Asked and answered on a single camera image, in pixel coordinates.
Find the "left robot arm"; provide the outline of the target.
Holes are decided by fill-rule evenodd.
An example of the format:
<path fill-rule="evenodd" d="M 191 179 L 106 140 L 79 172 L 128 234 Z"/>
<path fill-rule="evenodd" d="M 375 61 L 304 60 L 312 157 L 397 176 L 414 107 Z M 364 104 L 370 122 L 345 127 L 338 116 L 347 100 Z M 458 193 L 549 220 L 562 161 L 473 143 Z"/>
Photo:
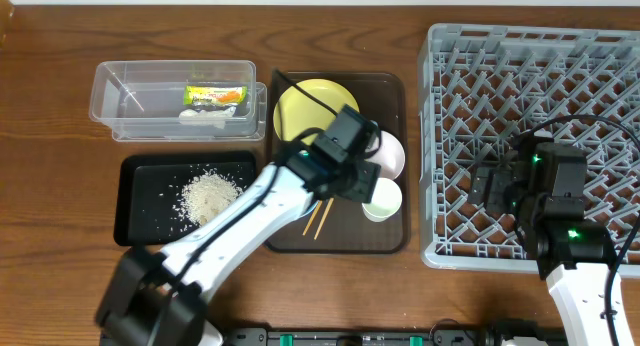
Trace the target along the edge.
<path fill-rule="evenodd" d="M 229 207 L 189 235 L 152 253 L 132 247 L 119 260 L 95 314 L 119 345 L 221 345 L 209 303 L 261 244 L 311 207 L 331 198 L 371 201 L 379 177 L 372 155 L 379 126 L 345 106 L 326 129 L 282 144 Z"/>

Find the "white cup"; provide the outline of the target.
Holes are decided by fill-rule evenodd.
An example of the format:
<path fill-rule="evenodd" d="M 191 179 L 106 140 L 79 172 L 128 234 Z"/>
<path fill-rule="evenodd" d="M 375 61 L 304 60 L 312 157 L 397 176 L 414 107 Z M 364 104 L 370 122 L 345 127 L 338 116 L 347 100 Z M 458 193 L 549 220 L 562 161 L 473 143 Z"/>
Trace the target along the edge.
<path fill-rule="evenodd" d="M 388 178 L 378 178 L 371 201 L 362 204 L 363 213 L 372 222 L 383 222 L 400 209 L 402 201 L 398 184 Z"/>

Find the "rice leftovers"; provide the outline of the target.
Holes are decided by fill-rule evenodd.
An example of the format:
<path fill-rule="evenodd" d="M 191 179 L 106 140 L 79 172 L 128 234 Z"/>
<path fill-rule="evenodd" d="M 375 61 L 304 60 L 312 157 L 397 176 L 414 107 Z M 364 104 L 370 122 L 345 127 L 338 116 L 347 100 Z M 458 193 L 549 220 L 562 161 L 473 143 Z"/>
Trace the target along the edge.
<path fill-rule="evenodd" d="M 204 226 L 230 206 L 243 189 L 214 170 L 193 177 L 178 193 L 173 209 L 179 221 Z"/>

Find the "green snack wrapper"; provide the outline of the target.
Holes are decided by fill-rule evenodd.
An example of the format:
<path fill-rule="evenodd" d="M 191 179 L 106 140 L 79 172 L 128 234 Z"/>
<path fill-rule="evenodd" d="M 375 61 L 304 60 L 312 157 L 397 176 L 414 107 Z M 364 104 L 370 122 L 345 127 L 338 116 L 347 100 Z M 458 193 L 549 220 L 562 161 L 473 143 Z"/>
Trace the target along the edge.
<path fill-rule="evenodd" d="M 183 104 L 194 107 L 234 106 L 244 101 L 247 92 L 246 86 L 187 86 L 183 94 Z"/>

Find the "wooden chopstick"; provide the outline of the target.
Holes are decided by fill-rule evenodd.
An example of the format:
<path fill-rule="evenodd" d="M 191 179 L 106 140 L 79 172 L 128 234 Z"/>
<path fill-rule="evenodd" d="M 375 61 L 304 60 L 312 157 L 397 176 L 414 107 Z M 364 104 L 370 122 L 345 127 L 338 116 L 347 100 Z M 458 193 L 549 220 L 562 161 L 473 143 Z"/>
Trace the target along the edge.
<path fill-rule="evenodd" d="M 316 229 L 316 232 L 314 234 L 314 240 L 318 239 L 318 237 L 319 237 L 319 235 L 320 235 L 320 233 L 321 233 L 321 231 L 322 231 L 322 229 L 324 227 L 326 219 L 327 219 L 327 217 L 328 217 L 328 215 L 329 215 L 329 213 L 331 211 L 331 208 L 333 206 L 334 200 L 335 200 L 334 198 L 331 198 L 331 199 L 329 199 L 327 201 L 327 204 L 326 204 L 326 207 L 324 208 L 324 212 L 322 214 L 321 220 L 320 220 L 319 225 L 318 225 L 318 227 Z"/>
<path fill-rule="evenodd" d="M 306 234 L 308 233 L 308 231 L 309 231 L 309 229 L 310 229 L 310 227 L 311 227 L 311 225 L 312 225 L 312 223 L 313 223 L 314 219 L 316 218 L 316 215 L 317 215 L 317 213 L 319 211 L 319 207 L 322 204 L 323 204 L 323 201 L 317 201 L 313 205 L 313 207 L 312 207 L 312 209 L 310 211 L 311 216 L 309 217 L 309 220 L 307 221 L 307 224 L 306 224 L 306 226 L 305 226 L 305 228 L 304 228 L 304 230 L 302 232 L 302 236 L 306 236 Z"/>

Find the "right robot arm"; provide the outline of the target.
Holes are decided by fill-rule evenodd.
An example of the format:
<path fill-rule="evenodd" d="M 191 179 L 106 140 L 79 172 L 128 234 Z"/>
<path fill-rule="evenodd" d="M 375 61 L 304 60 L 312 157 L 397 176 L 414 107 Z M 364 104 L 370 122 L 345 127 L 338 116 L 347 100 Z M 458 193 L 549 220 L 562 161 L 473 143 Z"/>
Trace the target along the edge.
<path fill-rule="evenodd" d="M 607 227 L 586 217 L 588 163 L 582 150 L 550 138 L 520 142 L 508 166 L 479 166 L 468 200 L 510 214 L 537 264 L 570 345 L 630 345 L 622 302 L 621 252 Z"/>

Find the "light blue bowl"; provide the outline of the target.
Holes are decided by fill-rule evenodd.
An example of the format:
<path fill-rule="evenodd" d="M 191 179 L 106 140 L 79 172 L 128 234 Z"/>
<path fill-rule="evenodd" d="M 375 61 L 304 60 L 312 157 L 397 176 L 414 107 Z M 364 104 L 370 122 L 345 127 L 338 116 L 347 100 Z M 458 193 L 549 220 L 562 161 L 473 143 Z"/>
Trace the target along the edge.
<path fill-rule="evenodd" d="M 320 204 L 320 201 L 316 201 L 315 203 L 311 204 L 306 211 L 299 217 L 299 219 L 303 219 L 305 217 L 308 217 Z"/>

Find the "white tissue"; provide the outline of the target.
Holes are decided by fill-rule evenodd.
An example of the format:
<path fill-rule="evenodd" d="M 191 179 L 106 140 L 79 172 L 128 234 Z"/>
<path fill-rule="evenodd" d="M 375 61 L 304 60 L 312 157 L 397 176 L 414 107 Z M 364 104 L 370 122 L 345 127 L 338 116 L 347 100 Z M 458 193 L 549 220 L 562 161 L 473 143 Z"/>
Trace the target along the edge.
<path fill-rule="evenodd" d="M 227 121 L 233 118 L 235 111 L 235 106 L 210 111 L 187 109 L 180 113 L 179 122 L 190 126 L 212 126 L 224 129 Z"/>

